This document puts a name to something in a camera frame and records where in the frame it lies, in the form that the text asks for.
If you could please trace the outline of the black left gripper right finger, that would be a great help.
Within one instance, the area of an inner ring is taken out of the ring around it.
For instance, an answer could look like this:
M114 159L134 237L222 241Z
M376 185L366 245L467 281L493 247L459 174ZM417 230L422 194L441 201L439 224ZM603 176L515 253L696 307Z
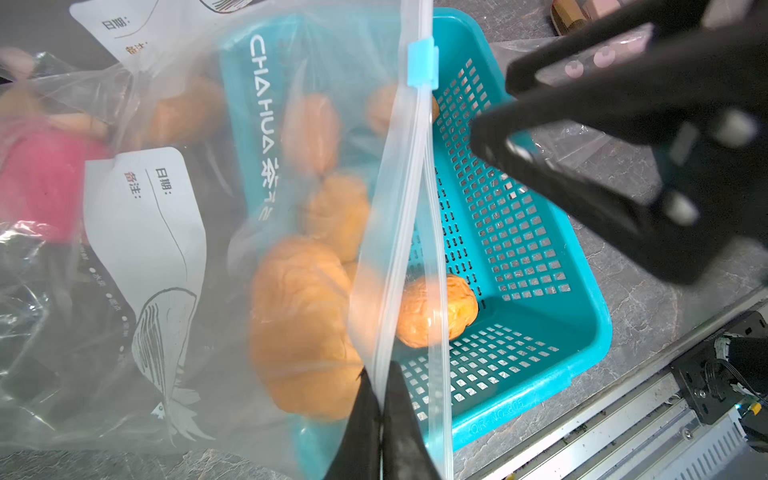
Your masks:
M396 361L389 364L382 428L383 479L440 479L422 438L403 372Z

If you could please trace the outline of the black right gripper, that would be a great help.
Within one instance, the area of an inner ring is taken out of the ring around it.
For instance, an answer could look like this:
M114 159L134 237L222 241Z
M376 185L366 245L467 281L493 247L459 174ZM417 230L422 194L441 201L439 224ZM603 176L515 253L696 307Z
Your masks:
M694 283L737 237L767 240L767 5L714 20L706 1L634 1L512 62L506 90L641 26L644 51L583 86L606 97L600 129L650 147L662 181L641 204L514 143L497 112L471 123L474 155L546 197L655 277Z

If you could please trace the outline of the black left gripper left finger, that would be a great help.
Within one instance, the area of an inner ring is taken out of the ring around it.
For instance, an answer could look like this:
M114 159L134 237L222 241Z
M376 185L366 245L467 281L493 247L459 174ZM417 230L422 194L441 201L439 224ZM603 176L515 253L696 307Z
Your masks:
M377 480L380 478L381 411L366 370L339 449L325 479Z

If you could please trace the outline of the yellow potato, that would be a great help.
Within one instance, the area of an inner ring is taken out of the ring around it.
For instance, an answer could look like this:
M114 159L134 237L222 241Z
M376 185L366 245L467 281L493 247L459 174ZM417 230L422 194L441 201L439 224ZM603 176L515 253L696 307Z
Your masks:
M357 176L333 174L323 179L307 202L304 229L348 263L358 258L369 215L365 183Z

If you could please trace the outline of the clear zipper bag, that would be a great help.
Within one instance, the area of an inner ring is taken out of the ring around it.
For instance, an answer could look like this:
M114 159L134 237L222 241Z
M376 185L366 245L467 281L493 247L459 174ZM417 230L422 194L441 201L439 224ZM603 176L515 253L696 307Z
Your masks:
M69 13L118 62L146 68L177 55L204 56L257 1L83 1Z
M1 451L448 479L429 1L1 5Z

